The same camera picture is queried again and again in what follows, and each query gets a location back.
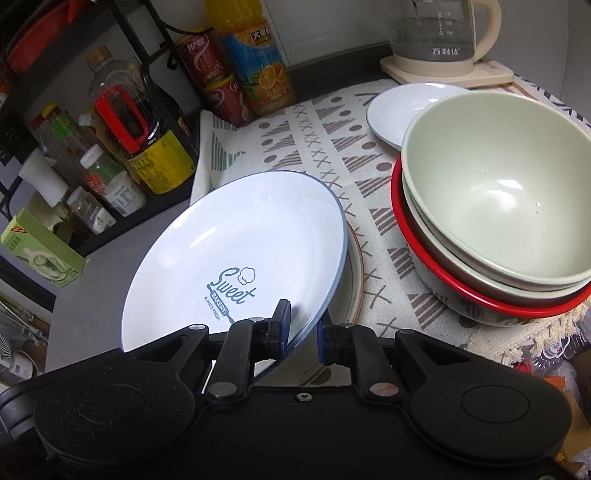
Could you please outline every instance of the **plate rim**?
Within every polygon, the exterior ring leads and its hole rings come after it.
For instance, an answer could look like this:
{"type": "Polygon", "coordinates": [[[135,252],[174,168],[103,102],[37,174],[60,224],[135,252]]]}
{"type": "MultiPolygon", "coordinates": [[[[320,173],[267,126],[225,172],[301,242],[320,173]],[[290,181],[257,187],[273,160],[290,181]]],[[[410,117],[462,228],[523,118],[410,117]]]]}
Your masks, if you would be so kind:
{"type": "Polygon", "coordinates": [[[388,140],[388,139],[386,139],[386,138],[385,138],[383,135],[381,135],[381,134],[377,133],[377,132],[376,132],[376,130],[375,130],[375,128],[374,128],[374,127],[372,127],[372,125],[371,125],[371,123],[370,123],[370,121],[369,121],[369,111],[370,111],[370,109],[371,109],[371,106],[372,106],[372,104],[373,104],[373,103],[374,103],[374,102],[375,102],[375,101],[376,101],[378,98],[380,98],[382,95],[384,95],[384,94],[386,94],[386,93],[389,93],[389,92],[391,92],[392,90],[399,89],[399,88],[401,88],[401,87],[410,87],[410,88],[415,88],[415,87],[416,87],[416,86],[418,86],[418,85],[433,85],[433,84],[437,84],[437,85],[443,85],[445,88],[448,88],[448,87],[450,87],[450,88],[452,88],[452,89],[459,89],[459,90],[463,90],[465,93],[469,93],[469,92],[470,92],[470,90],[469,90],[469,89],[467,89],[467,88],[460,87],[460,86],[458,86],[458,85],[454,85],[454,84],[452,84],[452,83],[442,83],[442,82],[412,82],[412,83],[402,83],[402,84],[400,84],[400,85],[395,85],[395,86],[393,86],[392,88],[389,88],[388,90],[385,90],[385,91],[383,91],[382,93],[380,93],[379,95],[377,95],[375,98],[373,98],[373,99],[371,100],[371,102],[369,103],[368,107],[365,109],[365,121],[366,121],[366,123],[368,124],[368,127],[369,127],[369,129],[372,131],[372,133],[373,133],[373,134],[374,134],[376,137],[378,137],[380,140],[382,140],[382,141],[386,142],[386,143],[387,143],[388,145],[390,145],[391,147],[394,147],[394,148],[396,148],[397,150],[401,150],[401,149],[402,149],[402,143],[404,142],[404,136],[402,136],[402,140],[401,140],[401,142],[400,142],[400,145],[398,145],[397,143],[395,143],[395,142],[393,142],[393,141],[391,141],[391,140],[388,140]]]}

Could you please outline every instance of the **yellow label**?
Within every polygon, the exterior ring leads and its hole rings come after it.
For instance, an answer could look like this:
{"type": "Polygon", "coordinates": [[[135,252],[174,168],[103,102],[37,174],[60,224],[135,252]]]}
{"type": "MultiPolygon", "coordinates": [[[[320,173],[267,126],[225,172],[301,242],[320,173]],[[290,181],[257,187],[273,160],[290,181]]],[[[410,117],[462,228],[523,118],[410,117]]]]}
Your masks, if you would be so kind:
{"type": "Polygon", "coordinates": [[[158,194],[175,189],[195,171],[195,162],[170,130],[130,162],[158,194]]]}

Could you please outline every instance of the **plastic bottle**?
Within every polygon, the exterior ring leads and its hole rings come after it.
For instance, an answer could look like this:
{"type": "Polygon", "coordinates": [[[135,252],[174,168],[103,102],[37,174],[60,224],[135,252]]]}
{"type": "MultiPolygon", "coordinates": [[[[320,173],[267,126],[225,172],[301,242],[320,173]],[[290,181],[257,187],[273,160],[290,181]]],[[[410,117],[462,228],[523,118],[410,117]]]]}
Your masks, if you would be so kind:
{"type": "MultiPolygon", "coordinates": [[[[90,100],[127,153],[138,175],[154,193],[166,193],[184,183],[194,172],[195,162],[164,125],[151,104],[134,61],[114,60],[105,46],[88,58],[95,73],[90,100]]],[[[160,90],[178,124],[190,135],[182,111],[174,99],[160,90]]]]}
{"type": "Polygon", "coordinates": [[[49,122],[57,139],[73,158],[80,160],[82,155],[93,145],[78,124],[67,112],[61,110],[57,103],[52,102],[47,105],[41,111],[41,116],[49,122]]]}
{"type": "Polygon", "coordinates": [[[113,216],[82,187],[76,188],[68,197],[66,203],[74,215],[97,235],[116,222],[113,216]]]}
{"type": "Polygon", "coordinates": [[[80,163],[89,172],[87,181],[93,191],[124,217],[145,205],[147,197],[144,191],[99,145],[93,145],[82,156],[80,163]]]}
{"type": "Polygon", "coordinates": [[[268,115],[296,101],[291,80],[259,0],[207,0],[209,21],[221,35],[254,112],[268,115]]]}
{"type": "Polygon", "coordinates": [[[40,150],[46,158],[54,160],[56,163],[52,168],[71,187],[82,187],[86,185],[84,180],[85,170],[80,165],[79,159],[74,158],[65,146],[57,139],[55,133],[47,120],[41,115],[37,115],[30,123],[31,128],[37,134],[40,142],[40,150]]]}

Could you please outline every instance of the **soy sauce bottle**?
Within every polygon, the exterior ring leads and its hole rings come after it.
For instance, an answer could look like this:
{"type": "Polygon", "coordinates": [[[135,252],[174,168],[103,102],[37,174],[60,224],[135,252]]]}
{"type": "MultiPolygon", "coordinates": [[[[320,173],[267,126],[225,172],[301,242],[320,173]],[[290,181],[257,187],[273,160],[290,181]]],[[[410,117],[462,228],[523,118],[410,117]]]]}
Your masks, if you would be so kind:
{"type": "MultiPolygon", "coordinates": [[[[150,102],[139,64],[115,60],[105,46],[95,50],[87,62],[95,73],[90,99],[138,175],[157,194],[185,182],[193,174],[195,163],[150,102]]],[[[169,109],[178,114],[179,125],[190,135],[178,104],[163,90],[160,93],[169,109]]]]}

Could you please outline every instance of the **screw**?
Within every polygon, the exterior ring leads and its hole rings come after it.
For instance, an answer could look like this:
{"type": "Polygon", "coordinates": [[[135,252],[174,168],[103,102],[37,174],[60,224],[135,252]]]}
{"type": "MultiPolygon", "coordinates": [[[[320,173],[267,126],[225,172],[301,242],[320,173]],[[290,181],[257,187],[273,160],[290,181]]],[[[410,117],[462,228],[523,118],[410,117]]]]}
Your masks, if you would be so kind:
{"type": "Polygon", "coordinates": [[[374,383],[369,391],[378,397],[393,397],[399,388],[393,383],[374,383]]]}
{"type": "Polygon", "coordinates": [[[312,401],[312,395],[310,395],[309,393],[301,392],[295,396],[295,399],[297,401],[309,402],[312,401]]]}
{"type": "Polygon", "coordinates": [[[234,395],[238,391],[238,387],[230,382],[215,382],[207,390],[216,398],[225,398],[234,395]]]}

